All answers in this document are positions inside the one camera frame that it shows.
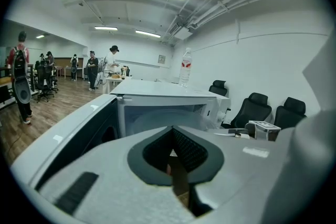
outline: water bottle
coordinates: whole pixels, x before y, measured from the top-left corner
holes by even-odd
[[[187,87],[189,77],[190,77],[190,70],[191,70],[191,48],[187,48],[185,50],[185,54],[183,55],[181,71],[180,71],[180,81],[179,85],[183,87]]]

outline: black hat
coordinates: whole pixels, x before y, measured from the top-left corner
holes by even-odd
[[[27,37],[27,33],[24,31],[21,31],[19,34],[19,42],[25,42],[26,41],[26,37]]]
[[[119,52],[119,50],[118,50],[118,46],[116,46],[116,45],[112,46],[112,47],[110,48],[110,51],[117,51],[117,52]]]

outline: shoe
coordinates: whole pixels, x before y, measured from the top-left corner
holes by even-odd
[[[24,124],[30,124],[30,118],[26,118],[25,121],[23,121]]]

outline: fluorescent light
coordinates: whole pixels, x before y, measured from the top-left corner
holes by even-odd
[[[97,29],[97,30],[114,30],[114,31],[118,31],[118,29],[116,27],[100,27],[100,26],[96,26],[95,29]]]
[[[144,34],[144,35],[148,35],[148,36],[152,36],[152,37],[161,37],[161,36],[156,35],[156,34],[151,34],[151,33],[143,32],[143,31],[139,31],[139,30],[135,30],[135,32],[138,33],[138,34]]]

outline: bottle label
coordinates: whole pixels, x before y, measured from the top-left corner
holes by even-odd
[[[182,67],[191,68],[191,63],[189,61],[182,61]]]

